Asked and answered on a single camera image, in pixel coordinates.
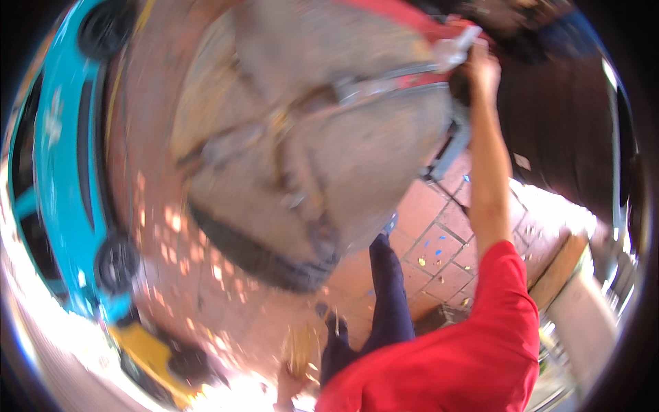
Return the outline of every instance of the person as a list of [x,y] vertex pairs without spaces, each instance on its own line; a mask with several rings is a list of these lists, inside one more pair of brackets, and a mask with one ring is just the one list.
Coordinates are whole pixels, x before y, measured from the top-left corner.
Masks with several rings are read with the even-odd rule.
[[[353,351],[345,321],[326,315],[316,412],[522,411],[529,402],[539,372],[539,319],[511,243],[511,164],[496,112],[500,67],[486,45],[474,44],[463,68],[471,85],[469,219],[480,262],[471,314],[415,338],[400,263],[381,233],[370,247],[372,333]],[[283,367],[275,410],[291,410],[291,397],[305,385]]]

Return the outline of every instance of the teal car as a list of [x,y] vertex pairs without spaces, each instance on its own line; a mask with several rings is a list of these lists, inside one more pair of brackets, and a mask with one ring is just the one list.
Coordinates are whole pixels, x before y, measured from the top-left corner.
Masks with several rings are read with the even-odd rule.
[[64,309],[106,324],[129,315],[140,267],[103,162],[106,66],[133,24],[123,1],[75,2],[5,141],[9,208],[37,273]]

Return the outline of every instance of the red shirt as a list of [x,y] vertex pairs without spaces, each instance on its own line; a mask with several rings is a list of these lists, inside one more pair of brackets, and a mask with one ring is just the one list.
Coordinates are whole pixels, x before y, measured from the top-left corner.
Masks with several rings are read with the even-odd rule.
[[507,241],[483,256],[464,322],[384,347],[334,376],[316,412],[523,411],[538,378],[538,309]]

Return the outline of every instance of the leg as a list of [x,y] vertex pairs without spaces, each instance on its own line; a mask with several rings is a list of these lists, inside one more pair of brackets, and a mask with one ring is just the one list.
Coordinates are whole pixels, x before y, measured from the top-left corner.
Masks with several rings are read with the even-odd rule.
[[362,355],[415,338],[401,263],[389,246],[389,238],[379,234],[369,252],[376,303],[373,328],[362,348]]
[[339,319],[339,335],[336,334],[336,315],[331,313],[325,323],[328,327],[328,344],[320,360],[320,387],[323,388],[330,379],[351,364],[357,353],[348,345],[348,325]]

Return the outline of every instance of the hand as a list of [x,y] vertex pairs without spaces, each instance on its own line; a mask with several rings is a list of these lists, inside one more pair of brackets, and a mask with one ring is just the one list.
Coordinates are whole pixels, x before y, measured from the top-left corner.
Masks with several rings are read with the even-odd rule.
[[476,39],[471,46],[464,70],[471,84],[472,101],[485,99],[487,103],[495,105],[501,78],[501,66],[499,66],[497,58],[490,55],[485,40]]
[[298,396],[309,385],[309,382],[306,376],[303,379],[293,376],[288,366],[282,363],[277,374],[277,403],[290,402],[291,398]]

